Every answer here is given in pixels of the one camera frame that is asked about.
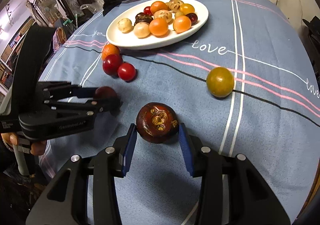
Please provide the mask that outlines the person left hand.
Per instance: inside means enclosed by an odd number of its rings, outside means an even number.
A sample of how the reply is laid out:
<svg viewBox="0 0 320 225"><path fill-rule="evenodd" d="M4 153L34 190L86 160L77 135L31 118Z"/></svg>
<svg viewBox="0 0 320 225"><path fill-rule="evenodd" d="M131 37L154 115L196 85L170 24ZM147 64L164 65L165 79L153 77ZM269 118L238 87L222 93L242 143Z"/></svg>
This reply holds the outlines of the person left hand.
<svg viewBox="0 0 320 225"><path fill-rule="evenodd" d="M1 136L2 140L8 147L12 148L13 146L19 146L20 144L23 146L29 146L30 153L33 155L43 155L47 147L47 141L31 143L30 141L19 137L17 133L2 133Z"/></svg>

